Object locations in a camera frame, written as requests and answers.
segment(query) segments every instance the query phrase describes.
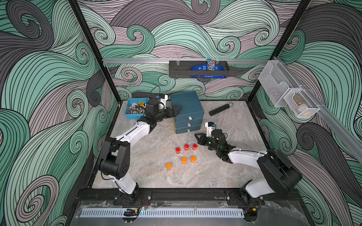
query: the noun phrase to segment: vent grille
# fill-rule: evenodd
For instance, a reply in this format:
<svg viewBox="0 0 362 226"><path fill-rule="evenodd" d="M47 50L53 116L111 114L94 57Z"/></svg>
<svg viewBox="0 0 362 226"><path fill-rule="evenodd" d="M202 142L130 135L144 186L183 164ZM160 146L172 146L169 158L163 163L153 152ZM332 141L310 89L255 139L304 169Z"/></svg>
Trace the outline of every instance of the vent grille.
<svg viewBox="0 0 362 226"><path fill-rule="evenodd" d="M82 210L80 217L124 217L125 208L86 208ZM142 211L138 217L214 217L214 218L244 218L243 209L235 208L158 208Z"/></svg>

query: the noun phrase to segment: swirl pattern wallpaper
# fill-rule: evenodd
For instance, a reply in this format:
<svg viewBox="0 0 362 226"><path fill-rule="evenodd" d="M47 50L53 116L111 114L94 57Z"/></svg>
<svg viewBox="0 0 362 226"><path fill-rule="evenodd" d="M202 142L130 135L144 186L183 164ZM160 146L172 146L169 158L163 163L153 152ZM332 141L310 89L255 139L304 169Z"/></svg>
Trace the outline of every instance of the swirl pattern wallpaper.
<svg viewBox="0 0 362 226"><path fill-rule="evenodd" d="M79 0L108 57L269 59L299 0ZM168 76L168 65L108 64L121 99L196 91L247 99L263 65L230 65L227 79Z"/></svg>
<svg viewBox="0 0 362 226"><path fill-rule="evenodd" d="M117 102L67 0L0 1L0 225L64 225Z"/></svg>
<svg viewBox="0 0 362 226"><path fill-rule="evenodd" d="M280 54L289 69L362 141L362 1L313 5ZM316 225L362 225L362 165L318 116L275 108L263 88L252 101L273 148L302 172L297 189Z"/></svg>

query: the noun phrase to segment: gray marble surface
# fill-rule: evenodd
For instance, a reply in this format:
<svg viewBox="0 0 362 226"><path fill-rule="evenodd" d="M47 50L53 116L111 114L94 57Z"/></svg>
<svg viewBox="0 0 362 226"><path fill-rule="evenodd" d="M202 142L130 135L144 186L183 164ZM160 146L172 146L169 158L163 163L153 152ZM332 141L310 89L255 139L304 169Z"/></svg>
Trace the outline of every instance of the gray marble surface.
<svg viewBox="0 0 362 226"><path fill-rule="evenodd" d="M228 101L201 101L204 117L200 131L176 134L173 119L157 123L156 128L141 138L131 149L129 173L140 188L235 188L248 180L262 177L260 169L244 164L230 164L221 161L215 151L206 146L198 146L196 151L190 147L197 143L195 133L206 133L205 122L213 121L218 129L228 134L228 144L244 150L263 151L266 147L259 134L245 101L233 101L233 107L214 116L209 111L226 104ZM122 104L111 137L119 136L130 129L134 120L128 120L124 114L126 103ZM191 156L196 163L191 163ZM188 159L182 164L182 157ZM167 170L170 162L172 169ZM116 188L112 180L103 180L98 171L92 188Z"/></svg>

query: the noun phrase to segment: blue package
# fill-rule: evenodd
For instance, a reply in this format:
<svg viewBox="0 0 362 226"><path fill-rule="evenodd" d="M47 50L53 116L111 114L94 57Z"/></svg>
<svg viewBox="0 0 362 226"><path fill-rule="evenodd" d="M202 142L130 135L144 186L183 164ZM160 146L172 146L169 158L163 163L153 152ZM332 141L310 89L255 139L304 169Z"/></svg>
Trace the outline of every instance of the blue package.
<svg viewBox="0 0 362 226"><path fill-rule="evenodd" d="M225 75L200 75L200 78L226 78Z"/></svg>
<svg viewBox="0 0 362 226"><path fill-rule="evenodd" d="M202 65L197 65L197 66L193 66L191 67L192 71L207 71L207 64L202 64ZM224 71L224 67L221 65L215 65L215 71Z"/></svg>

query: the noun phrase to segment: black power strip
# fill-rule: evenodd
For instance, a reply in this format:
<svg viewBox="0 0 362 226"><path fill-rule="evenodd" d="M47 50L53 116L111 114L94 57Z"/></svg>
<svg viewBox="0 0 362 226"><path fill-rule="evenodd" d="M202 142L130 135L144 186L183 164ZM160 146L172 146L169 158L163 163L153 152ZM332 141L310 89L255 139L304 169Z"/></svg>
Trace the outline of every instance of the black power strip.
<svg viewBox="0 0 362 226"><path fill-rule="evenodd" d="M226 105L223 105L221 107L218 107L212 111L209 111L210 116L216 115L217 113L220 113L226 109L230 108L230 105L227 103Z"/></svg>

